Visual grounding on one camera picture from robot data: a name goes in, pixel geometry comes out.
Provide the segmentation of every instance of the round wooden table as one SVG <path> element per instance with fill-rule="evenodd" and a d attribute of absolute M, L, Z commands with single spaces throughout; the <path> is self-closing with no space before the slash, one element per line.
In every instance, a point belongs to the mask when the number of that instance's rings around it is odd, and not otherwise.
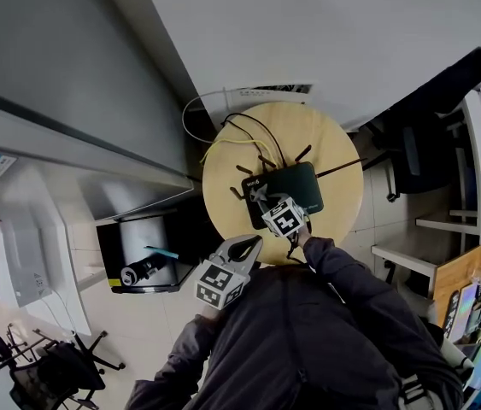
<path fill-rule="evenodd" d="M 309 144 L 312 150 L 302 161 L 312 162 L 316 173 L 324 172 L 356 160 L 358 153 L 346 132 L 339 124 L 316 109 L 293 102 L 271 102 L 244 111 L 264 123 L 278 140 L 284 158 L 292 165 Z M 232 121 L 248 131 L 254 139 L 267 144 L 276 162 L 281 166 L 276 145 L 265 129 L 246 117 L 237 115 Z M 247 140 L 248 136 L 228 124 L 216 140 L 227 138 Z M 268 154 L 261 147 L 263 155 Z M 259 261 L 268 264 L 291 264 L 286 259 L 290 243 L 285 238 L 275 237 L 268 229 L 256 230 L 252 227 L 245 201 L 239 201 L 230 191 L 235 187 L 240 194 L 240 183 L 247 178 L 246 173 L 236 169 L 236 165 L 246 167 L 254 174 L 261 174 L 261 162 L 257 159 L 257 149 L 253 144 L 218 143 L 208 154 L 204 165 L 202 190 L 209 216 L 219 234 L 227 239 L 243 234 L 259 234 L 263 237 L 263 249 Z M 310 214 L 313 235 L 333 238 L 339 245 L 352 228 L 360 211 L 363 197 L 363 174 L 360 163 L 354 164 L 318 179 L 324 209 Z M 296 248 L 294 254 L 304 260 L 302 251 Z"/>

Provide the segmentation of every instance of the jacket sleeve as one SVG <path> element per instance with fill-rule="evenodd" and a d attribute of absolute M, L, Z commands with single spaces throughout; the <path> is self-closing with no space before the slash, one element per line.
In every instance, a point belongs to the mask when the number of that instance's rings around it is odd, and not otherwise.
<path fill-rule="evenodd" d="M 138 380 L 125 410 L 176 410 L 198 391 L 204 361 L 216 336 L 216 322 L 197 316 L 189 322 L 155 380 Z"/>
<path fill-rule="evenodd" d="M 387 283 L 374 277 L 333 240 L 312 237 L 304 245 L 308 265 L 331 283 L 352 311 L 364 334 L 407 378 L 417 375 L 444 408 L 460 408 L 462 385 L 424 324 Z"/>

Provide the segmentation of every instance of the dark jacket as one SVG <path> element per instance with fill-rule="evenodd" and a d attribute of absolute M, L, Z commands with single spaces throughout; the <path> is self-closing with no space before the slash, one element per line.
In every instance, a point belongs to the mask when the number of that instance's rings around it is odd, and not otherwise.
<path fill-rule="evenodd" d="M 461 407 L 460 380 L 387 283 L 332 240 L 313 237 L 304 254 L 314 272 L 255 271 L 219 322 L 197 315 L 155 380 L 136 382 L 126 409 L 288 409 L 307 388 L 324 391 L 329 408 L 397 408 L 400 378 L 414 374 L 443 408 Z"/>

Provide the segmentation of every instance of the black router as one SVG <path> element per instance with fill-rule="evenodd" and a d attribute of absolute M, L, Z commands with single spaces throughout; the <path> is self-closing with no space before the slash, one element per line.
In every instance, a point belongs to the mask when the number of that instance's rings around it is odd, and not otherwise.
<path fill-rule="evenodd" d="M 301 154 L 295 159 L 296 163 L 293 166 L 271 170 L 270 172 L 264 172 L 257 176 L 249 176 L 244 179 L 241 183 L 243 196 L 238 193 L 236 188 L 231 187 L 232 193 L 238 199 L 245 199 L 249 218 L 251 219 L 251 225 L 255 229 L 264 229 L 267 227 L 261 217 L 263 212 L 256 199 L 258 195 L 264 195 L 266 197 L 266 206 L 269 208 L 279 204 L 280 196 L 276 195 L 287 195 L 292 197 L 295 203 L 304 208 L 308 214 L 318 213 L 324 209 L 324 201 L 322 200 L 320 187 L 318 186 L 318 178 L 365 159 L 347 162 L 342 166 L 316 174 L 312 163 L 299 162 L 311 149 L 312 146 L 309 145 L 303 152 L 301 152 Z M 273 162 L 263 156 L 259 155 L 259 159 L 264 165 L 267 164 L 270 167 L 276 168 L 276 165 Z M 237 166 L 237 169 L 241 172 L 253 175 L 250 170 L 242 166 Z"/>

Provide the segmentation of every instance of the wooden tabletop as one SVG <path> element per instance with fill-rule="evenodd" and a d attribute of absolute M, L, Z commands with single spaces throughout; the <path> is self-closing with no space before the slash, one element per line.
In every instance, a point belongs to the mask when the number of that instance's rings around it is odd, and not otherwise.
<path fill-rule="evenodd" d="M 315 172 L 323 172 L 356 160 L 358 153 L 349 136 L 339 124 L 325 114 L 306 105 L 293 102 L 271 102 L 244 111 L 263 122 L 278 140 L 288 165 L 309 144 L 312 150 L 302 159 L 312 162 Z M 270 148 L 279 162 L 279 152 L 272 139 L 253 120 L 236 116 L 233 122 L 260 139 Z M 216 140 L 228 138 L 246 140 L 247 136 L 237 128 L 226 125 Z M 204 165 L 202 190 L 209 216 L 223 238 L 256 233 L 263 237 L 263 249 L 259 260 L 269 264 L 292 263 L 285 256 L 290 247 L 287 239 L 276 238 L 268 229 L 255 230 L 250 222 L 244 201 L 239 201 L 229 190 L 236 187 L 246 174 L 236 165 L 246 167 L 254 174 L 262 173 L 258 152 L 253 144 L 219 143 L 212 149 Z M 313 235 L 333 238 L 337 245 L 352 228 L 358 215 L 363 195 L 361 165 L 355 164 L 318 180 L 324 200 L 324 209 L 311 214 Z M 297 248 L 293 254 L 304 259 Z"/>
<path fill-rule="evenodd" d="M 436 269 L 434 300 L 437 304 L 438 325 L 441 326 L 445 320 L 451 295 L 472 283 L 473 272 L 478 267 L 481 267 L 481 246 Z"/>

